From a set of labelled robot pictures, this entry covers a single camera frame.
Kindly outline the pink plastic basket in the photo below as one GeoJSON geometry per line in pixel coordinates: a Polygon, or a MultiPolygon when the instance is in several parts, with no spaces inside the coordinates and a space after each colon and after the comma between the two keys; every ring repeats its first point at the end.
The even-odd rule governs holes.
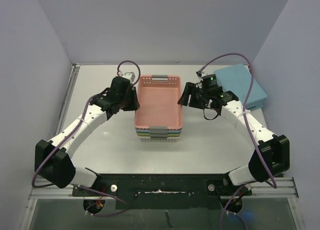
{"type": "Polygon", "coordinates": [[[134,115],[135,127],[181,129],[183,112],[181,105],[178,104],[181,95],[180,76],[142,75],[137,87],[139,109],[134,115]]]}

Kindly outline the blue plastic basket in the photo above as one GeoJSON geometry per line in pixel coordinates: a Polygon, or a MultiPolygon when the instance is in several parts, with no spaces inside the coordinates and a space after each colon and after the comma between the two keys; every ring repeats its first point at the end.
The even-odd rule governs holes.
{"type": "Polygon", "coordinates": [[[148,129],[135,129],[137,133],[151,133],[151,134],[181,134],[182,129],[167,129],[167,128],[148,128],[148,129]]]}
{"type": "MultiPolygon", "coordinates": [[[[225,91],[232,91],[244,103],[251,84],[251,74],[243,64],[237,64],[216,70],[217,82],[225,91]]],[[[246,102],[246,108],[253,110],[262,108],[267,100],[267,94],[254,79],[253,86],[246,102]]]]}

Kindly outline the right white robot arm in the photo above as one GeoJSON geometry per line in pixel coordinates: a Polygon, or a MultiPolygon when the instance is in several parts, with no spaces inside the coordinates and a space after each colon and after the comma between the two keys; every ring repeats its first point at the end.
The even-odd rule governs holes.
{"type": "Polygon", "coordinates": [[[250,182],[265,182],[290,168],[290,142],[284,135],[277,136],[255,119],[244,108],[240,99],[225,91],[217,83],[214,74],[204,76],[199,83],[187,82],[177,102],[201,110],[211,109],[227,121],[253,145],[253,154],[248,164],[227,173],[223,190],[235,194],[240,185],[250,182]]]}

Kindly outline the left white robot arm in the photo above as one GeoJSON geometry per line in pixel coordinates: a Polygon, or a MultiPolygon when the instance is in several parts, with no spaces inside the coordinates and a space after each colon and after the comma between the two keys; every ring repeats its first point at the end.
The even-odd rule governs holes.
{"type": "Polygon", "coordinates": [[[82,114],[65,130],[48,141],[39,141],[35,146],[34,175],[48,180],[49,186],[80,185],[90,195],[100,193],[102,183],[98,175],[87,168],[75,167],[72,157],[113,115],[120,110],[135,111],[140,107],[134,79],[133,72],[114,77],[110,87],[87,100],[82,114]]]}

